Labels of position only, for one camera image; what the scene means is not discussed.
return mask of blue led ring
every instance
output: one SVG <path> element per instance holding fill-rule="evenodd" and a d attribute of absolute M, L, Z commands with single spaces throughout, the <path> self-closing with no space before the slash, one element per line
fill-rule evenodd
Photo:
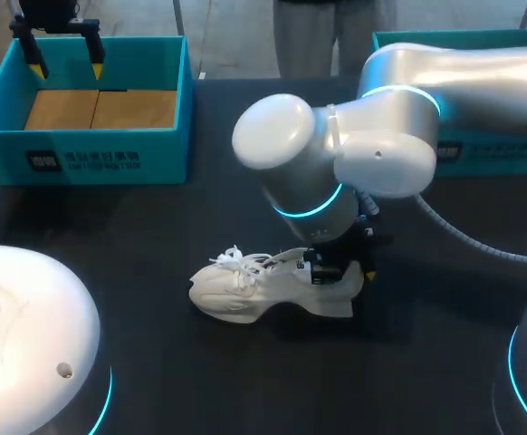
<path fill-rule="evenodd" d="M 438 111 L 438 116 L 441 116 L 441 106 L 439 106 L 438 101 L 435 99 L 435 97 L 433 97 L 430 93 L 423 91 L 422 89 L 416 88 L 415 86 L 408 86 L 406 84 L 387 84 L 386 86 L 380 86 L 378 88 L 374 88 L 373 90 L 366 92 L 364 95 L 362 95 L 362 98 L 383 91 L 409 91 L 417 93 L 418 95 L 422 95 L 435 105 L 436 111 Z"/>
<path fill-rule="evenodd" d="M 519 403 L 521 406 L 523 406 L 523 409 L 525 412 L 527 412 L 527 404 L 523 400 L 523 397 L 521 396 L 521 393 L 517 389 L 517 384 L 515 383 L 515 378 L 513 377 L 513 368 L 511 364 L 511 353 L 513 351 L 513 338 L 515 338 L 515 333 L 517 332 L 517 328 L 515 328 L 515 331 L 513 331 L 513 335 L 511 336 L 511 342 L 509 343 L 509 352 L 507 353 L 507 365 L 509 366 L 509 377 L 511 378 L 511 385 L 513 386 L 513 389 L 515 390 L 515 394 L 517 395 L 517 399 L 519 399 Z"/>
<path fill-rule="evenodd" d="M 329 206 L 332 202 L 334 202 L 334 199 L 336 199 L 336 197 L 338 196 L 338 194 L 340 193 L 341 190 L 342 190 L 342 185 L 340 184 L 336 188 L 336 191 L 334 191 L 334 193 L 332 193 L 332 196 L 329 197 L 328 200 L 326 200 L 326 202 L 324 202 L 321 206 L 316 207 L 313 210 L 306 211 L 304 213 L 286 213 L 285 211 L 281 211 L 276 206 L 273 206 L 273 209 L 275 211 L 277 211 L 278 213 L 280 213 L 282 216 L 285 216 L 287 218 L 291 218 L 291 219 L 306 218 L 306 217 L 309 217 L 311 215 L 315 215 L 316 213 L 320 213 L 322 210 L 324 210 L 327 206 Z"/>
<path fill-rule="evenodd" d="M 99 416 L 99 419 L 94 424 L 94 427 L 89 432 L 89 435 L 94 435 L 94 432 L 97 431 L 99 426 L 102 423 L 102 419 L 104 419 L 104 415 L 107 413 L 107 409 L 109 408 L 110 403 L 110 395 L 112 393 L 112 368 L 110 369 L 110 382 L 109 382 L 109 392 L 107 393 L 107 400 L 104 402 L 104 407 L 102 408 L 101 415 Z"/>

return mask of shoelace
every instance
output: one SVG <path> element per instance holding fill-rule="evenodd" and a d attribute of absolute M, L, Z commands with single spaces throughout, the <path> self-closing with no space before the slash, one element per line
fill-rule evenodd
<path fill-rule="evenodd" d="M 269 254 L 250 254 L 244 256 L 236 245 L 230 247 L 223 254 L 219 254 L 217 259 L 209 258 L 219 267 L 227 270 L 239 272 L 239 277 L 244 278 L 250 285 L 255 284 L 265 273 L 264 262 L 272 258 Z M 243 283 L 238 280 L 240 288 Z"/>

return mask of concrete floor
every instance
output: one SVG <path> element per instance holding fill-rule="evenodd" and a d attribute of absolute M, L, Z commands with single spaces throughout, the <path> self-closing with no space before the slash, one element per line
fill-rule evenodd
<path fill-rule="evenodd" d="M 525 0 L 376 0 L 378 28 L 516 28 Z M 207 78 L 277 77 L 273 0 L 181 0 L 195 74 Z M 101 19 L 101 34 L 177 34 L 171 0 L 81 0 L 80 16 Z M 10 44 L 10 16 L 0 0 L 0 62 Z"/>

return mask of person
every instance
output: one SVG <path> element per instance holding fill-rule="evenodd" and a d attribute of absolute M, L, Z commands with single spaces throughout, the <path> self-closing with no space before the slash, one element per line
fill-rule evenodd
<path fill-rule="evenodd" d="M 273 0 L 275 52 L 283 78 L 359 76 L 372 48 L 377 0 Z"/>

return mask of label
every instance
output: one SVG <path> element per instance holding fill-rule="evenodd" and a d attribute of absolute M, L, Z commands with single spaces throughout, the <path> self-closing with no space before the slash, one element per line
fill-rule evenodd
<path fill-rule="evenodd" d="M 527 160 L 527 142 L 471 144 L 468 160 Z"/>
<path fill-rule="evenodd" d="M 65 152 L 69 170 L 139 170 L 136 151 L 74 151 Z"/>
<path fill-rule="evenodd" d="M 35 172 L 60 172 L 62 167 L 52 150 L 27 151 L 25 153 L 28 164 Z"/>
<path fill-rule="evenodd" d="M 456 162 L 463 153 L 463 142 L 438 142 L 436 159 L 439 163 Z M 527 142 L 519 143 L 466 143 L 466 161 L 527 160 Z"/>

